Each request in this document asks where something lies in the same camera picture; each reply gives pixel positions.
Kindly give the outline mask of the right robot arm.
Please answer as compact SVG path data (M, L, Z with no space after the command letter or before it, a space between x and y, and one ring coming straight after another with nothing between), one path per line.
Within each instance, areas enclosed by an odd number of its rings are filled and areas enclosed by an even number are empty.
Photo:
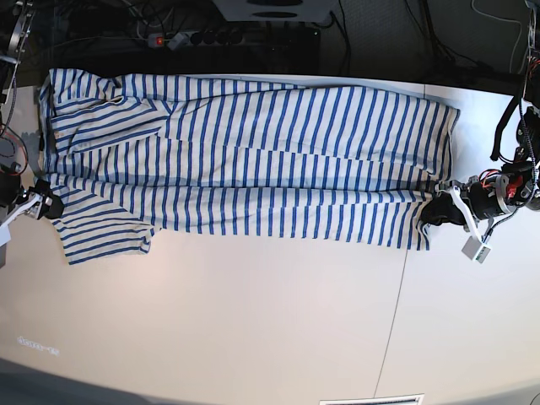
M9 237L9 225L19 216L58 219L64 205L49 182L38 180L25 188L22 175L30 162L25 141L10 128L17 98L16 75L35 17L31 1L15 1L1 7L1 236Z

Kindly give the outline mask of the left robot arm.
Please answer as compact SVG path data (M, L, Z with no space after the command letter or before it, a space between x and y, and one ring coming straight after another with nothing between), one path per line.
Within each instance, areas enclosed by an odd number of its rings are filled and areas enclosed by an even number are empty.
M501 161L499 169L487 169L466 182L446 181L435 188L434 199L421 213L423 224L454 224L477 230L480 221L488 228L479 239L485 242L494 229L516 215L517 210L539 210L539 2L526 1L530 9L526 68L494 132L490 159ZM517 147L514 157L501 153L503 131L515 110Z

